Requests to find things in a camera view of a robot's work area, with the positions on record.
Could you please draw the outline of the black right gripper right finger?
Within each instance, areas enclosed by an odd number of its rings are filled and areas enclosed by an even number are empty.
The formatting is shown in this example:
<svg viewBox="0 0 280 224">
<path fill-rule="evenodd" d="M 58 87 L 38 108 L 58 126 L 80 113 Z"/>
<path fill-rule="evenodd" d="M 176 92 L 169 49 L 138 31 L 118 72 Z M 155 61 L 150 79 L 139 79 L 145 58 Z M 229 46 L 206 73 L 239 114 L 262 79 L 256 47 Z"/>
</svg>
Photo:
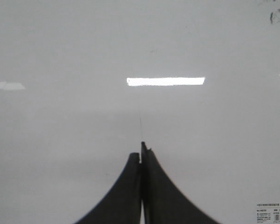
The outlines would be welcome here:
<svg viewBox="0 0 280 224">
<path fill-rule="evenodd" d="M 217 224 L 171 181 L 152 149 L 141 142 L 142 201 L 146 224 Z"/>
</svg>

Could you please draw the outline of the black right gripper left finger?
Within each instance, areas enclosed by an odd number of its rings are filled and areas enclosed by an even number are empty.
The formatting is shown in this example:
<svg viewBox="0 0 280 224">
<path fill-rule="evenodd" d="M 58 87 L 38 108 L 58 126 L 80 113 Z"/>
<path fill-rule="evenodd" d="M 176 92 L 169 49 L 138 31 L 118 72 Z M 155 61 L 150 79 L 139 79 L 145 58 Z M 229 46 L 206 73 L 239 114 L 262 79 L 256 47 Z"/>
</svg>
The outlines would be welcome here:
<svg viewBox="0 0 280 224">
<path fill-rule="evenodd" d="M 78 224 L 139 224 L 141 218 L 140 155 L 131 153 L 114 185 Z"/>
</svg>

